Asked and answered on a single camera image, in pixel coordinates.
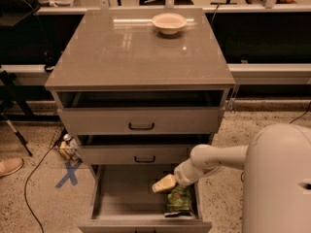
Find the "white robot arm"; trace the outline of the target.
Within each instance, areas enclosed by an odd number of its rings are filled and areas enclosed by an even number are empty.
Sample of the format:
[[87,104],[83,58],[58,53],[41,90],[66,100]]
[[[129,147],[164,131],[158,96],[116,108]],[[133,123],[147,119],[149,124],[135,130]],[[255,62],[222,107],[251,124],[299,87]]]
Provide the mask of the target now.
[[197,145],[153,192],[191,185],[222,167],[244,172],[242,233],[311,233],[310,128],[273,124],[246,146]]

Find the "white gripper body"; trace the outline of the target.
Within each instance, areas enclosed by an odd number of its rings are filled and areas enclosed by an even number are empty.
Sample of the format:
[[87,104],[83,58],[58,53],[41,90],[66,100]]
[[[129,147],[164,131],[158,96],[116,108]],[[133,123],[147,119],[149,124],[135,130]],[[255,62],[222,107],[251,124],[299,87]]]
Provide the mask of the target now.
[[206,163],[195,164],[191,159],[188,159],[174,169],[173,175],[177,184],[189,186],[198,182],[201,178],[217,173],[219,170],[219,166],[208,165]]

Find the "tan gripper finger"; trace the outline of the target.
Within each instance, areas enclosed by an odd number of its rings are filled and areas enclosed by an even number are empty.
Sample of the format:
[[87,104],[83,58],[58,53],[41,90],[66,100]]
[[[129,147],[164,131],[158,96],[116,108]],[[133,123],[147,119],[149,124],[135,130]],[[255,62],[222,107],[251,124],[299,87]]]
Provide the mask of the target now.
[[176,179],[172,174],[168,174],[158,182],[154,183],[152,190],[154,193],[159,193],[164,190],[169,190],[176,185]]

